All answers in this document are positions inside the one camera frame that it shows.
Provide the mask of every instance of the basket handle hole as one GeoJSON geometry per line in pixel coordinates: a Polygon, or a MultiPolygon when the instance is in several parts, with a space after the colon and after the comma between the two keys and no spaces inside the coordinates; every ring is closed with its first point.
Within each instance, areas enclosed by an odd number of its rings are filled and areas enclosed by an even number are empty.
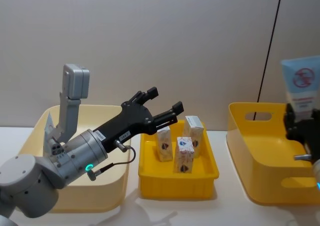
{"type": "Polygon", "coordinates": [[[272,118],[270,112],[248,112],[245,119],[249,121],[269,121],[272,118]]]}
{"type": "Polygon", "coordinates": [[[317,182],[314,177],[286,177],[281,186],[288,189],[312,188],[317,186],[317,182]]]}

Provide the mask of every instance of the green led ring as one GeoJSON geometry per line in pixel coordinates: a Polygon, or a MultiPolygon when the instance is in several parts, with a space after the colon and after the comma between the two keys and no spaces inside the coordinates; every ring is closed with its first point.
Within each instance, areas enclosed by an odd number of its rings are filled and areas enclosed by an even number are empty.
{"type": "Polygon", "coordinates": [[[92,163],[90,163],[85,167],[85,171],[90,171],[93,167],[94,167],[94,165],[92,163]]]}

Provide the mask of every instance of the small box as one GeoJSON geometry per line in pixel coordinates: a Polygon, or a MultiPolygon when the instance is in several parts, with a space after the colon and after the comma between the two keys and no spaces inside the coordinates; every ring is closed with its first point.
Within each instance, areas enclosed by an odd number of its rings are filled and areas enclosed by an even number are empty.
{"type": "Polygon", "coordinates": [[[194,147],[190,137],[178,137],[176,139],[174,155],[174,172],[191,173],[194,162],[194,147]]]}
{"type": "Polygon", "coordinates": [[[185,116],[182,136],[191,137],[195,158],[199,157],[203,133],[204,126],[198,116],[185,116]]]}
{"type": "Polygon", "coordinates": [[[173,160],[171,132],[169,126],[156,132],[156,148],[161,162],[173,160]]]}

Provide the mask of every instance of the yellow storage basket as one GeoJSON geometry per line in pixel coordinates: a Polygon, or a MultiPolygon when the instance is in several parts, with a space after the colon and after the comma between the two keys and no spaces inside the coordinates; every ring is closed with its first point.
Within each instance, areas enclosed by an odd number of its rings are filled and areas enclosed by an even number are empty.
{"type": "MultiPolygon", "coordinates": [[[[182,136],[184,120],[170,126],[172,150],[177,137],[182,136]]],[[[200,154],[193,161],[192,173],[174,173],[174,162],[159,161],[156,135],[141,135],[139,157],[139,188],[148,199],[206,200],[214,192],[214,179],[219,177],[217,164],[210,146],[206,128],[203,130],[200,154]]]]}
{"type": "Polygon", "coordinates": [[[262,205],[319,204],[320,191],[297,141],[286,138],[282,103],[232,103],[227,144],[248,197],[262,205]],[[247,120],[246,114],[270,113],[269,120],[247,120]]]}

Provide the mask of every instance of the gray wall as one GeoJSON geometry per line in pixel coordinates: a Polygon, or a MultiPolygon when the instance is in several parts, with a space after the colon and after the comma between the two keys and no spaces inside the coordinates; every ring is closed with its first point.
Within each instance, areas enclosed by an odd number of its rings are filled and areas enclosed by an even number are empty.
{"type": "Polygon", "coordinates": [[[77,63],[91,71],[84,104],[157,86],[152,113],[181,100],[225,130],[229,103],[257,100],[277,3],[0,0],[0,126],[33,126],[59,104],[63,65],[77,63]]]}
{"type": "Polygon", "coordinates": [[[281,0],[260,102],[286,102],[281,60],[320,55],[320,0],[281,0]]]}

